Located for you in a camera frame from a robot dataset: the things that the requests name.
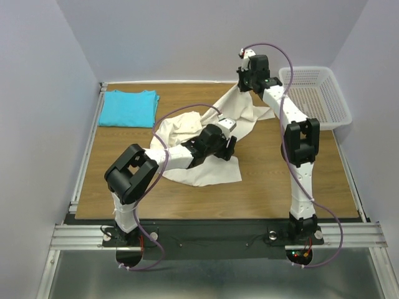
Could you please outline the aluminium frame rail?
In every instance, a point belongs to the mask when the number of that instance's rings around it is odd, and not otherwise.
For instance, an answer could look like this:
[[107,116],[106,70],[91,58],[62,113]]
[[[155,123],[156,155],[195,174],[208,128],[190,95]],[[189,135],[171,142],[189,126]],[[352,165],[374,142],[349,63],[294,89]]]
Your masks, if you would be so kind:
[[[340,242],[340,231],[337,224],[321,225],[324,244],[313,248],[337,248]],[[385,248],[387,242],[380,224],[377,223],[343,223],[343,248]],[[129,250],[137,251],[138,247],[106,247],[103,245],[103,234],[99,225],[57,225],[50,242],[51,250]]]

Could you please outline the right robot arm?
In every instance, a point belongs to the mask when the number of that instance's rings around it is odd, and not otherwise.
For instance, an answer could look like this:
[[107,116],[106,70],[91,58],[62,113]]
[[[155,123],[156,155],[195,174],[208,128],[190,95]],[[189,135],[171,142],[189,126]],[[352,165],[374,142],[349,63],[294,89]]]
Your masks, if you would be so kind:
[[279,119],[282,135],[281,153],[291,179],[291,208],[284,237],[301,243],[318,229],[312,192],[312,172],[319,152],[320,123],[309,118],[288,97],[277,77],[270,76],[269,59],[251,49],[243,50],[238,68],[238,87],[253,91]]

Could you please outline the table edge rail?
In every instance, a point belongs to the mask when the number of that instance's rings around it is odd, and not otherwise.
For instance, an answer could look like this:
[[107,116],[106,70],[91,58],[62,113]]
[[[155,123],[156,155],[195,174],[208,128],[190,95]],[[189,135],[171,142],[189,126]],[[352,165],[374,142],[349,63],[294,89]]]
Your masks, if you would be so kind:
[[94,139],[95,139],[95,134],[96,134],[97,127],[98,127],[99,117],[100,117],[103,103],[104,103],[105,92],[107,91],[107,87],[108,87],[108,83],[105,83],[105,82],[100,82],[99,85],[100,85],[99,97],[97,100],[94,117],[93,117],[92,124],[90,127],[88,140],[87,140],[87,143],[85,146],[84,155],[82,158],[82,162],[80,164],[79,173],[78,173],[77,180],[76,180],[76,183],[74,186],[74,191],[72,193],[72,197],[71,197],[71,200],[69,203],[69,207],[68,207],[69,214],[75,214],[77,211],[80,194],[82,192],[82,186],[84,183],[84,178],[85,178],[87,166],[88,166],[89,159],[90,159],[90,154],[91,154],[91,150],[92,150]]
[[353,178],[352,171],[351,171],[350,166],[349,166],[349,163],[348,163],[347,158],[346,158],[346,156],[344,154],[344,151],[343,151],[343,149],[341,147],[339,138],[338,138],[337,134],[335,133],[335,131],[332,131],[332,134],[333,134],[335,143],[337,145],[337,149],[338,149],[338,152],[339,152],[339,155],[340,155],[341,162],[342,162],[343,167],[344,167],[345,175],[347,177],[347,181],[348,181],[351,193],[352,193],[352,197],[353,197],[357,212],[358,212],[362,222],[370,222],[370,219],[367,217],[367,215],[366,215],[366,213],[364,211],[362,200],[360,198],[360,195],[359,195],[355,180]]

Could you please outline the electronics board with leds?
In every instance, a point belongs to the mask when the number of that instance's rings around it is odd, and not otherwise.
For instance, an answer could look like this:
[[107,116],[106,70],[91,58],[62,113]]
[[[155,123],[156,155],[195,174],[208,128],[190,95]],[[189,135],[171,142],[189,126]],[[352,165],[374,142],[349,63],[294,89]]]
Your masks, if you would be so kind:
[[312,250],[288,250],[287,256],[293,261],[310,260],[312,258]]

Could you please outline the left table edge rail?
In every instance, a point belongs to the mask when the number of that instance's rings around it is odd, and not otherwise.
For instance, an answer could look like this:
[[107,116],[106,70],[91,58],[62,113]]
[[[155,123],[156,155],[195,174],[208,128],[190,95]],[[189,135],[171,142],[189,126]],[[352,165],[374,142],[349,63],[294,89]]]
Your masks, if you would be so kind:
[[69,203],[69,207],[68,207],[69,214],[75,214],[77,211],[80,194],[82,192],[82,186],[84,183],[84,178],[85,178],[87,166],[88,166],[89,159],[90,159],[90,154],[91,154],[91,150],[92,150],[94,139],[95,139],[95,134],[96,134],[97,127],[98,127],[99,117],[100,117],[103,103],[104,103],[105,92],[107,91],[107,87],[108,87],[108,83],[105,83],[105,82],[100,82],[99,85],[100,85],[99,97],[97,100],[94,117],[93,117],[92,124],[90,127],[88,140],[87,140],[87,143],[85,146],[84,155],[82,158],[82,162],[80,164],[79,173],[78,173],[77,180],[76,180],[76,183],[74,186],[74,191],[72,193],[72,197],[71,197],[71,200]]

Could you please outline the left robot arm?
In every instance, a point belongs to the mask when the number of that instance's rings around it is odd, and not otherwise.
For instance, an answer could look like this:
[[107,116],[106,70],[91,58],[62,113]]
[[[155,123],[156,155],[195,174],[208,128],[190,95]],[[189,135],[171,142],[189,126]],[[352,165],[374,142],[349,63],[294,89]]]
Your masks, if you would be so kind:
[[138,219],[133,212],[155,174],[195,168],[209,156],[229,161],[237,142],[231,134],[235,127],[234,120],[223,118],[206,125],[198,136],[168,149],[130,145],[104,174],[115,211],[115,228],[110,237],[123,245],[133,245],[138,240]]

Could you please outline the folded blue t shirt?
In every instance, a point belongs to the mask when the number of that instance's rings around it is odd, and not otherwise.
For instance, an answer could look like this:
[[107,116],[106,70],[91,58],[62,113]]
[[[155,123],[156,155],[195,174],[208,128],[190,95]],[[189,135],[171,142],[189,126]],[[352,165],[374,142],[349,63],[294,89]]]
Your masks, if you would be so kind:
[[102,127],[152,128],[160,96],[155,90],[138,93],[105,92],[98,125]]

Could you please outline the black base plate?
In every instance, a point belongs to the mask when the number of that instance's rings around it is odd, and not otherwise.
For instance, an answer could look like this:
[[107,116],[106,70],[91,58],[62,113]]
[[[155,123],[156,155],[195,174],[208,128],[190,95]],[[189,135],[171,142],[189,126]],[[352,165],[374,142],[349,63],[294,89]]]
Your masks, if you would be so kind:
[[[343,244],[343,223],[363,223],[343,219],[337,223],[322,219],[322,224],[337,224],[339,246]],[[216,220],[143,220],[142,228],[153,234],[155,242],[145,239],[144,258],[158,259],[161,249],[168,260],[284,259],[288,250],[304,250],[324,244],[324,235],[292,242],[284,237],[287,219],[216,219]]]

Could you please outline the right table edge rail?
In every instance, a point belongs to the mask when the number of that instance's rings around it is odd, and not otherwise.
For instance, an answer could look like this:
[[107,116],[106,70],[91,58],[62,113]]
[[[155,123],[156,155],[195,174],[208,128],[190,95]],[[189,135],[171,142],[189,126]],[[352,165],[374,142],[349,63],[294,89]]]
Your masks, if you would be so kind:
[[349,166],[349,163],[348,163],[347,158],[346,158],[346,156],[344,154],[344,151],[343,151],[343,149],[341,147],[339,138],[338,138],[337,134],[335,133],[335,131],[332,131],[332,134],[333,134],[335,143],[337,145],[337,149],[338,149],[338,152],[339,152],[339,155],[340,155],[341,162],[342,162],[343,167],[344,167],[345,175],[347,177],[347,181],[348,181],[351,193],[352,193],[352,197],[353,197],[357,212],[358,212],[362,222],[370,222],[370,219],[367,217],[367,215],[366,215],[366,213],[364,211],[362,200],[360,198],[360,195],[359,195],[355,180],[353,178],[352,171],[351,171],[350,166]]

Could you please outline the white t shirt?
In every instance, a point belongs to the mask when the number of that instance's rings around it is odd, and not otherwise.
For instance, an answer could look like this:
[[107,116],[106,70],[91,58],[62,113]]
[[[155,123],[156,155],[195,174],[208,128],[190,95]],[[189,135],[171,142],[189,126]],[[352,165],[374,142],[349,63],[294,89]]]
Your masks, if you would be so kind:
[[[218,121],[218,112],[236,121],[232,135],[238,140],[250,134],[257,121],[274,118],[271,108],[254,106],[249,92],[240,92],[234,85],[203,115],[191,111],[162,120],[156,136],[151,140],[150,149],[163,149],[158,138],[171,148],[198,135],[207,124],[215,124]],[[242,180],[239,161],[235,156],[229,161],[210,156],[201,165],[192,169],[166,170],[163,177],[195,187],[235,183]]]

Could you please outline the white plastic basket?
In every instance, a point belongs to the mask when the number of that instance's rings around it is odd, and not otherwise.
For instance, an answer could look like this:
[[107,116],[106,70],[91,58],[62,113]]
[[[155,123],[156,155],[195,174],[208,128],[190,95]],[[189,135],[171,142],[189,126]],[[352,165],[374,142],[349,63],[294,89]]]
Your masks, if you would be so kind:
[[327,67],[284,67],[279,70],[284,85],[292,81],[288,96],[308,117],[320,122],[322,131],[351,124],[352,115],[334,73]]

